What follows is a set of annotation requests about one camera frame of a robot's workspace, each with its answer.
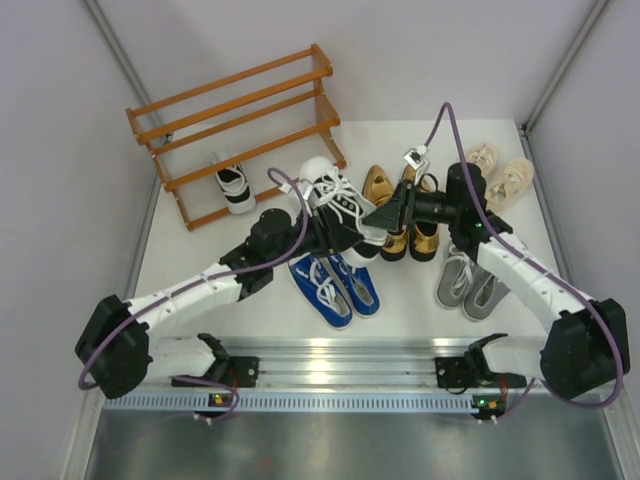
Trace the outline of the black white sneaker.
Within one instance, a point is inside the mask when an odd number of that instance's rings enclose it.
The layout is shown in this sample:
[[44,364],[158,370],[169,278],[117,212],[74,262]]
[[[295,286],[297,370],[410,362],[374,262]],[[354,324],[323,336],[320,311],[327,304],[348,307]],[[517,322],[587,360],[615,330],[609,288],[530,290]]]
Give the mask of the black white sneaker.
[[241,164],[217,171],[215,178],[232,214],[244,214],[256,206],[255,195]]
[[307,201],[312,209],[316,205],[324,205],[329,201],[339,202],[344,209],[354,210],[356,223],[360,232],[360,242],[340,254],[351,266],[362,268],[372,263],[387,239],[387,231],[363,224],[363,219],[376,210],[376,206],[368,201],[344,176],[340,169],[325,157],[316,156],[303,163],[300,169],[300,180],[312,184],[313,190]]

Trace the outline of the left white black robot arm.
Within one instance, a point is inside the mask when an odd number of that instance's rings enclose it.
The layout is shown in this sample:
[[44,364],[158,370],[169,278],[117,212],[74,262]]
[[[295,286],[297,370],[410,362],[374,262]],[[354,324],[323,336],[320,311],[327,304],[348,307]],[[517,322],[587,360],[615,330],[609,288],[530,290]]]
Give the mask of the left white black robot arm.
[[145,383],[189,376],[215,386],[227,376],[228,354],[211,334],[181,337],[178,331],[213,310],[240,302],[273,279],[275,266],[291,257],[342,252],[363,236],[360,207],[331,200],[292,218],[269,209],[239,246],[202,273],[156,293],[96,306],[75,353],[83,364],[82,390],[99,388],[120,398]]

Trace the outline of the gold loafer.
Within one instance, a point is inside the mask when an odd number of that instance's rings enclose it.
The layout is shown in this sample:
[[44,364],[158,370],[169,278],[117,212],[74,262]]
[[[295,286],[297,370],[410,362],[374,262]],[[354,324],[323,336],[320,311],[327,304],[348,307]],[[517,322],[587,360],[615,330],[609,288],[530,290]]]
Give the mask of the gold loafer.
[[[431,173],[424,174],[419,182],[418,190],[433,192],[438,182]],[[435,258],[440,245],[439,226],[429,222],[418,222],[413,226],[406,226],[404,233],[411,257],[419,262],[428,262]]]
[[[394,185],[391,183],[384,169],[379,165],[373,165],[365,178],[362,194],[376,207],[384,205],[394,193]],[[407,250],[408,234],[405,229],[387,236],[385,245],[380,251],[381,257],[389,262],[399,261],[404,258]]]

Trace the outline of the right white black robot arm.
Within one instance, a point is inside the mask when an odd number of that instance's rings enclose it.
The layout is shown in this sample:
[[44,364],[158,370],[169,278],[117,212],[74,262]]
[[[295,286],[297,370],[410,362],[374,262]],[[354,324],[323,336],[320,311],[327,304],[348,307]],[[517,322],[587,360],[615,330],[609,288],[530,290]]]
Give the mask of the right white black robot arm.
[[486,187],[474,164],[455,163],[445,191],[422,192],[402,182],[364,223],[388,232],[416,223],[445,224],[456,248],[495,276],[534,315],[542,338],[490,335],[469,347],[467,372],[487,386],[503,373],[539,379],[571,401],[607,383],[616,399],[629,371],[626,316],[613,299],[597,301],[555,275],[528,251],[512,228],[486,208]]

